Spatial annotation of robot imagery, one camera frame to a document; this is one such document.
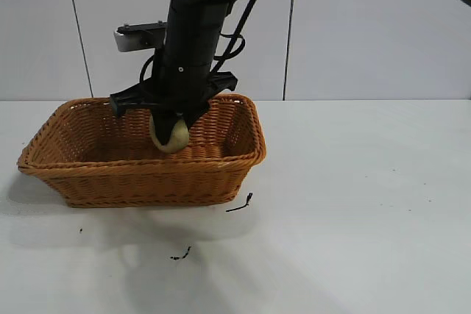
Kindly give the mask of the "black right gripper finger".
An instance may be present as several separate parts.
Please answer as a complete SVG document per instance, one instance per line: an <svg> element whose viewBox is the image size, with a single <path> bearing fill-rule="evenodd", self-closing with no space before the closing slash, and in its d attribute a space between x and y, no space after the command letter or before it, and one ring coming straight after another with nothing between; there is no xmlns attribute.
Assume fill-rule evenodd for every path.
<svg viewBox="0 0 471 314"><path fill-rule="evenodd" d="M155 145L167 145L180 117L172 110L151 110L149 131Z"/></svg>
<svg viewBox="0 0 471 314"><path fill-rule="evenodd" d="M209 104L184 105L180 107L179 112L181 113L181 117L179 119L179 129L189 131L209 109Z"/></svg>

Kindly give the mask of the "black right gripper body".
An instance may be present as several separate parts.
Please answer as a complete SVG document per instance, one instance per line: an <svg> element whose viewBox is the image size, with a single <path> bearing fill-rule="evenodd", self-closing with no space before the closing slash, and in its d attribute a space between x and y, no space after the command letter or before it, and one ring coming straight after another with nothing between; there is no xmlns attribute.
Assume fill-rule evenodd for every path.
<svg viewBox="0 0 471 314"><path fill-rule="evenodd" d="M156 51L143 65L138 83L110 95L115 115L128 110L173 110L186 113L212 99L223 90L234 91L238 80L228 72L210 74L206 65L200 67L168 67L163 52Z"/></svg>

